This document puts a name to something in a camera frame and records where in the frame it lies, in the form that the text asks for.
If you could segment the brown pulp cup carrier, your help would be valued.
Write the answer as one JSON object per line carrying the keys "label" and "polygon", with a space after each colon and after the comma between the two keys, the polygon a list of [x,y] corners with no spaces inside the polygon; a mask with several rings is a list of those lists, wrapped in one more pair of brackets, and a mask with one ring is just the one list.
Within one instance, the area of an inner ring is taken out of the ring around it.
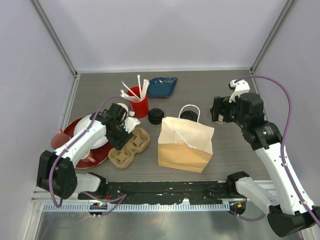
{"label": "brown pulp cup carrier", "polygon": [[118,169],[127,168],[134,160],[135,155],[143,152],[150,144],[150,135],[141,127],[132,131],[133,137],[123,146],[121,150],[112,148],[108,158]]}

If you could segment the stack of black lids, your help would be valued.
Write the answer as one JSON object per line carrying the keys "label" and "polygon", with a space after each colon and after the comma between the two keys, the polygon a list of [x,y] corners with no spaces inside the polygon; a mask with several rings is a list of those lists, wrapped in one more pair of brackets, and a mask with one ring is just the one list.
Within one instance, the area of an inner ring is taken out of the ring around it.
{"label": "stack of black lids", "polygon": [[162,119],[165,117],[165,113],[160,108],[152,108],[148,112],[148,121],[153,125],[160,125],[162,123]]}

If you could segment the brown paper bag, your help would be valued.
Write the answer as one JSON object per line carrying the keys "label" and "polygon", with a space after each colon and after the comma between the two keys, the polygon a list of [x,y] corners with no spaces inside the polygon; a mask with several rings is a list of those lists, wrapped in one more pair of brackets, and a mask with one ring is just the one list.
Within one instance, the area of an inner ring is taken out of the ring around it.
{"label": "brown paper bag", "polygon": [[[181,118],[184,108],[197,109],[196,121]],[[215,128],[201,124],[201,111],[193,104],[184,105],[178,117],[162,119],[158,137],[158,165],[202,173],[213,156],[212,138]]]}

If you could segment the stack of white paper cups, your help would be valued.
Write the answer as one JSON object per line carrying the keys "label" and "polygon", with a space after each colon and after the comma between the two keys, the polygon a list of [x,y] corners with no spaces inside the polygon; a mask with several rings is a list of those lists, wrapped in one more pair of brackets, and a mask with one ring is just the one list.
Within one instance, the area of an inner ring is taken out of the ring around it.
{"label": "stack of white paper cups", "polygon": [[129,113],[130,112],[130,110],[129,110],[129,108],[128,108],[128,106],[126,105],[126,104],[124,104],[124,103],[117,103],[117,105],[119,105],[119,106],[121,106],[122,108],[124,108],[125,110],[126,110],[126,112],[127,113]]}

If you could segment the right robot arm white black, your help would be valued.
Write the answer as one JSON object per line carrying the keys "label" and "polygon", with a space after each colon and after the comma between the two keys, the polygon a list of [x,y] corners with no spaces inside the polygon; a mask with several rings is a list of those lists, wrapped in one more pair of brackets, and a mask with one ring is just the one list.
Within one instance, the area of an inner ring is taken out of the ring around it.
{"label": "right robot arm white black", "polygon": [[274,123],[265,120],[261,97],[250,92],[234,100],[216,96],[210,113],[213,122],[222,117],[224,122],[236,123],[241,128],[244,140],[263,162],[277,196],[255,183],[244,171],[227,176],[226,193],[233,198],[242,195],[250,199],[281,238],[314,226],[320,218],[320,208],[300,183],[296,186],[291,183],[286,170],[292,166],[288,155],[281,153],[282,135]]}

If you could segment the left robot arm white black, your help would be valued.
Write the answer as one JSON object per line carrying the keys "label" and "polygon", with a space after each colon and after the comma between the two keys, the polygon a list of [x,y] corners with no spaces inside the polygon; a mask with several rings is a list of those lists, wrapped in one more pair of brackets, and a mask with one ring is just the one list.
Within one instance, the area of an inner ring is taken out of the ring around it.
{"label": "left robot arm white black", "polygon": [[133,110],[126,111],[116,103],[107,110],[97,110],[67,143],[40,155],[37,187],[50,192],[53,200],[56,197],[66,200],[72,194],[82,192],[89,192],[97,200],[102,199],[107,192],[106,180],[93,173],[77,174],[75,168],[80,160],[89,156],[93,145],[100,139],[107,139],[113,148],[121,150],[139,124]]}

